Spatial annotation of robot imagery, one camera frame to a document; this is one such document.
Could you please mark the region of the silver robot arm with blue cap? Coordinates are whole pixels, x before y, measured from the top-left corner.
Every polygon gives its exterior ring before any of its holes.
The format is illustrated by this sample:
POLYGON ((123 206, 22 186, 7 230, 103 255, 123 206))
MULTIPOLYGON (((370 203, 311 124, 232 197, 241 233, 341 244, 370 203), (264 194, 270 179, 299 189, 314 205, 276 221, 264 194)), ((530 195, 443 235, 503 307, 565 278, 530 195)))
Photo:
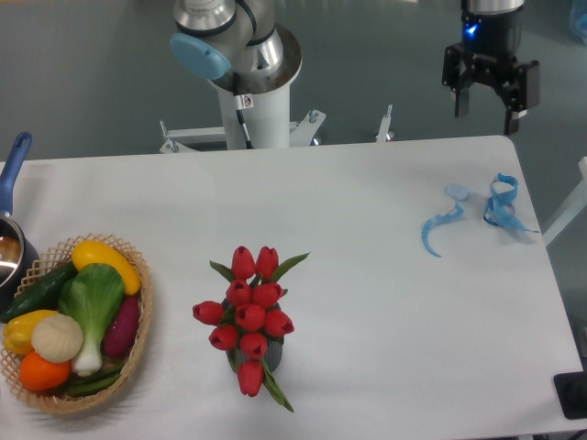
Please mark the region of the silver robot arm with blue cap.
MULTIPOLYGON (((505 107, 504 133, 539 102, 539 63, 521 62, 521 1, 463 1, 460 42, 444 50, 441 82, 463 116, 468 91, 493 89, 505 107)), ((261 95, 287 87, 302 54, 294 37, 275 21, 273 1, 178 1, 170 40, 175 59, 192 74, 231 95, 261 95)))

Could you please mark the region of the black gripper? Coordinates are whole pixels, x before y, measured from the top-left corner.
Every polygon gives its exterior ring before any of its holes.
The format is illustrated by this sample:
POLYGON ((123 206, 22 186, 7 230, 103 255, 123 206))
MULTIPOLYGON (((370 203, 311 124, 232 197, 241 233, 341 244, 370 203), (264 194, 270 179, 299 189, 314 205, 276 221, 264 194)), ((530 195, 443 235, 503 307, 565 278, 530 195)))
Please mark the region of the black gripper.
POLYGON ((469 88, 493 89, 505 106, 504 134, 518 131, 526 110, 540 99, 540 64, 521 62, 522 1, 462 1, 460 42, 445 48, 441 82, 454 95, 455 117, 470 109, 469 88))

